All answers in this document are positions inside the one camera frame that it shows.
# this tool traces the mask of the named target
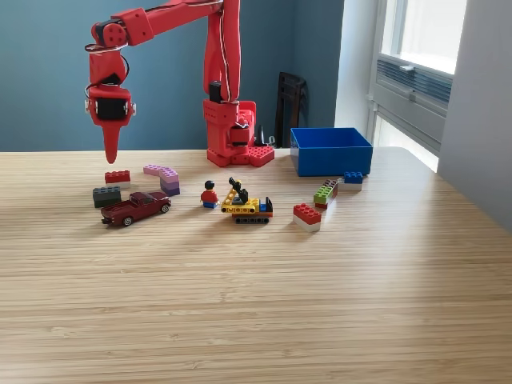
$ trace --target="lego minifigure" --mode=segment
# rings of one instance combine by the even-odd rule
[[[201,202],[205,208],[215,208],[218,204],[217,194],[214,190],[215,183],[211,180],[205,182],[205,191],[201,194]]]

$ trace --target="window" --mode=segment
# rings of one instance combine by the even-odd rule
[[[373,144],[379,145],[379,130],[390,130],[381,127],[384,117],[438,154],[465,12],[466,0],[379,0],[367,96],[373,113],[366,136]]]
[[[454,74],[467,0],[388,0],[383,54]]]
[[[439,158],[415,140],[404,134],[391,122],[377,116],[374,146],[399,146],[416,156],[421,162],[437,172]]]

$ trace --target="yellow lego piece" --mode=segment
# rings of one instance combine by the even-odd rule
[[[236,195],[237,191],[231,188],[222,202],[221,212],[224,214],[256,214],[259,212],[259,198],[250,198],[243,206],[233,205]]]

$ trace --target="black chair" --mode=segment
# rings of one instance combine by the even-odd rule
[[[307,104],[306,80],[294,74],[281,72],[279,74],[278,106],[275,114],[275,147],[290,147],[290,129],[298,127],[301,111]],[[285,110],[291,106],[290,124],[285,130]]]

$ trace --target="red torso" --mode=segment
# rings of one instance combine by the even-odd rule
[[[215,193],[214,190],[205,190],[201,194],[201,201],[202,202],[217,202],[218,201],[217,194]]]

